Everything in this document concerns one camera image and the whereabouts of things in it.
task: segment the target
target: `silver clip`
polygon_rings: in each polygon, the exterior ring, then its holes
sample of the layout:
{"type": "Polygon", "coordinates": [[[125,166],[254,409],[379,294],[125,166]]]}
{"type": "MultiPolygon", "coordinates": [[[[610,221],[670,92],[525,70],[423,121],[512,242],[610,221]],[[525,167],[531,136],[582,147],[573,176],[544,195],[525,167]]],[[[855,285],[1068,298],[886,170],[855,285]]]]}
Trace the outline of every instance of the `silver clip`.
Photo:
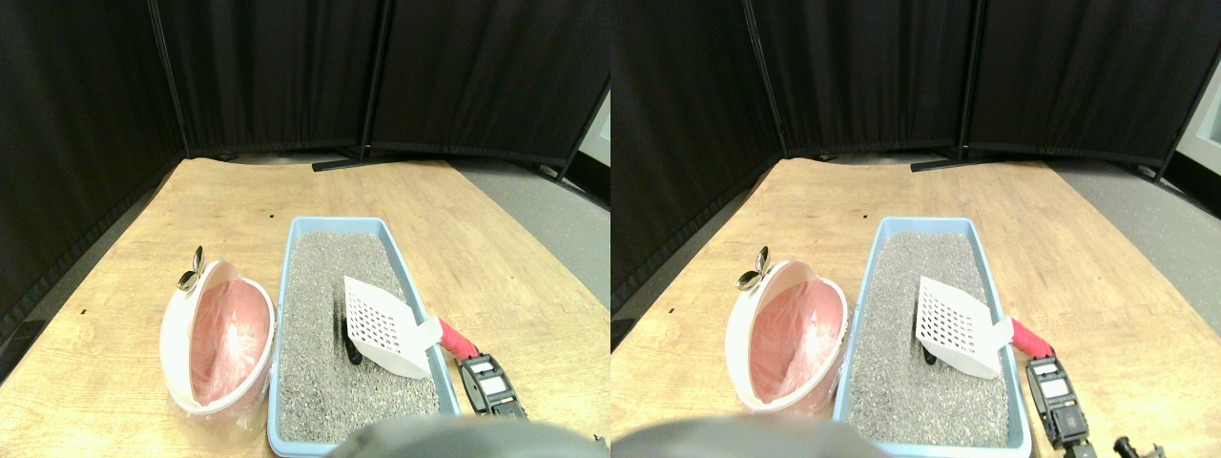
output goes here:
{"type": "Polygon", "coordinates": [[[199,277],[203,275],[204,269],[204,247],[195,248],[195,258],[190,261],[190,270],[182,274],[178,278],[178,289],[190,291],[199,282],[199,277]]]}
{"type": "Polygon", "coordinates": [[[772,261],[768,258],[767,247],[763,247],[758,256],[755,256],[755,270],[746,271],[742,276],[737,277],[737,289],[755,289],[763,281],[763,277],[767,276],[769,269],[772,269],[772,261]]]}

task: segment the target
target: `black partition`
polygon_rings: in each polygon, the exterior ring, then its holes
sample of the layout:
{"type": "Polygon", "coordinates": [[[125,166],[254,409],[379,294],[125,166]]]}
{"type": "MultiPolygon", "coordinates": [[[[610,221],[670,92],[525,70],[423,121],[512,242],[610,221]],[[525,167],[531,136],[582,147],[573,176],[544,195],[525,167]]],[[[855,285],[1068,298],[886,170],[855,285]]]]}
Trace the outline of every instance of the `black partition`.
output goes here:
{"type": "Polygon", "coordinates": [[[609,4],[396,1],[371,145],[568,164],[609,83],[609,4]]]}
{"type": "Polygon", "coordinates": [[[790,155],[958,143],[971,1],[752,7],[790,155]]]}
{"type": "Polygon", "coordinates": [[[987,4],[973,150],[1165,164],[1211,75],[1221,2],[987,4]]]}
{"type": "Polygon", "coordinates": [[[618,311],[779,156],[780,143],[740,1],[614,9],[610,307],[618,311]]]}
{"type": "Polygon", "coordinates": [[[2,341],[183,143],[144,0],[0,10],[2,341]]]}
{"type": "Polygon", "coordinates": [[[379,1],[156,1],[192,155],[360,144],[379,1]]]}

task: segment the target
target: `blue litter box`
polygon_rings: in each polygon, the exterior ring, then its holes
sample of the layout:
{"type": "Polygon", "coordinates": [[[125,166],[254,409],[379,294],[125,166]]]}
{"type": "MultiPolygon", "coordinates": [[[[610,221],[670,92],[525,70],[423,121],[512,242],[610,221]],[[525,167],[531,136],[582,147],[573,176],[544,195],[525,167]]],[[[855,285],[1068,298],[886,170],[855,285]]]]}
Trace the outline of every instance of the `blue litter box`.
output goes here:
{"type": "MultiPolygon", "coordinates": [[[[852,331],[849,333],[847,353],[844,357],[844,371],[840,374],[839,396],[835,398],[835,421],[847,421],[849,408],[851,405],[852,391],[852,353],[856,349],[857,333],[861,329],[861,315],[868,304],[869,281],[873,278],[873,263],[878,260],[882,247],[886,244],[890,236],[915,231],[924,233],[960,233],[971,241],[971,248],[976,255],[976,267],[979,269],[979,278],[984,281],[984,294],[988,299],[988,308],[991,309],[993,322],[1000,321],[1004,314],[1000,309],[1000,299],[996,298],[996,285],[993,282],[991,271],[988,269],[988,258],[984,256],[984,247],[979,243],[979,234],[976,225],[965,217],[884,217],[878,225],[878,234],[873,238],[873,249],[869,252],[869,263],[864,266],[864,277],[861,280],[861,293],[856,300],[856,313],[852,314],[852,331]]],[[[947,457],[947,458],[1027,458],[1031,456],[1031,425],[1026,416],[1026,401],[1022,397],[1022,385],[1017,379],[1017,364],[1013,360],[1013,347],[1005,346],[1000,351],[1001,366],[1005,375],[1005,388],[1009,392],[1009,442],[1004,448],[982,447],[947,447],[928,446],[916,443],[884,443],[874,442],[891,457],[947,457]]]]}
{"type": "MultiPolygon", "coordinates": [[[[385,221],[376,217],[300,216],[293,219],[293,224],[288,228],[288,247],[284,248],[284,267],[283,274],[280,276],[280,308],[276,311],[276,322],[281,324],[281,330],[284,329],[284,289],[288,286],[288,261],[292,260],[297,238],[313,231],[331,231],[336,233],[359,232],[377,236],[386,248],[386,256],[389,258],[389,265],[394,269],[394,275],[398,276],[398,283],[403,287],[407,305],[415,314],[416,322],[424,322],[424,320],[429,319],[429,314],[424,311],[420,293],[415,291],[415,282],[411,281],[411,275],[407,271],[407,264],[403,263],[403,255],[399,254],[398,245],[394,244],[394,237],[391,237],[389,228],[386,227],[385,221]]],[[[267,401],[267,442],[271,443],[271,451],[281,457],[314,458],[326,456],[338,445],[289,442],[280,437],[277,427],[280,415],[277,413],[280,412],[280,344],[282,341],[282,335],[276,337],[276,349],[271,359],[271,396],[267,401]]],[[[432,346],[426,353],[429,354],[429,366],[432,369],[432,381],[437,385],[437,403],[441,407],[441,414],[460,414],[458,396],[454,394],[454,387],[449,380],[449,370],[446,369],[446,360],[441,357],[441,347],[432,346]]]]}

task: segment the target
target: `wooden table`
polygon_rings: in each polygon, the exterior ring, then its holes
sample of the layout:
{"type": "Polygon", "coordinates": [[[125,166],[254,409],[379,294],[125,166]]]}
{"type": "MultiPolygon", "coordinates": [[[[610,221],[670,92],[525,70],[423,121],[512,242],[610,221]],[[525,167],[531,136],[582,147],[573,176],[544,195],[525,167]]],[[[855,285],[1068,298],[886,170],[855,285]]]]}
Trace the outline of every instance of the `wooden table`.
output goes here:
{"type": "Polygon", "coordinates": [[[427,162],[314,173],[197,159],[178,165],[0,386],[0,456],[270,456],[264,437],[233,451],[187,440],[158,340],[197,245],[276,297],[288,225],[305,215],[385,220],[427,311],[496,355],[531,420],[606,434],[609,313],[458,171],[427,162]]]}
{"type": "MultiPolygon", "coordinates": [[[[853,304],[884,216],[974,221],[1005,313],[1063,359],[1096,449],[1121,435],[1221,456],[1221,338],[1145,256],[1042,162],[912,173],[907,166],[777,165],[610,357],[612,440],[679,418],[742,412],[725,370],[734,280],[759,247],[796,256],[853,304]]],[[[1018,357],[1026,366],[1026,358],[1018,357]]],[[[1046,442],[1021,375],[1035,456],[1046,442]]],[[[828,409],[823,416],[830,416],[828,409]]]]}

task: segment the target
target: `black stand base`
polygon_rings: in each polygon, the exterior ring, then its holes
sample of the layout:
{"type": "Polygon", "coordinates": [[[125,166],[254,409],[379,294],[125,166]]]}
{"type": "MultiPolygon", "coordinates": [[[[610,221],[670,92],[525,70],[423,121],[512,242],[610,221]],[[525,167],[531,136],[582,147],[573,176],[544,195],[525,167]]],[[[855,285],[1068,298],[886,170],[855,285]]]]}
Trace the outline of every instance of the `black stand base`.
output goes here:
{"type": "Polygon", "coordinates": [[[387,153],[380,156],[360,159],[341,159],[337,161],[327,162],[314,162],[311,167],[315,172],[325,172],[327,170],[359,167],[363,165],[374,164],[391,164],[391,162],[407,162],[407,161],[432,161],[432,160],[449,160],[458,156],[448,154],[436,154],[436,153],[387,153]]]}
{"type": "Polygon", "coordinates": [[[978,165],[978,164],[994,164],[994,162],[1023,162],[1023,161],[1051,161],[1059,158],[1040,156],[1035,154],[1010,154],[1010,153],[995,153],[988,155],[974,155],[965,160],[946,159],[929,162],[917,162],[912,164],[912,173],[923,172],[926,170],[938,170],[938,169],[950,169],[961,167],[965,165],[978,165]]]}

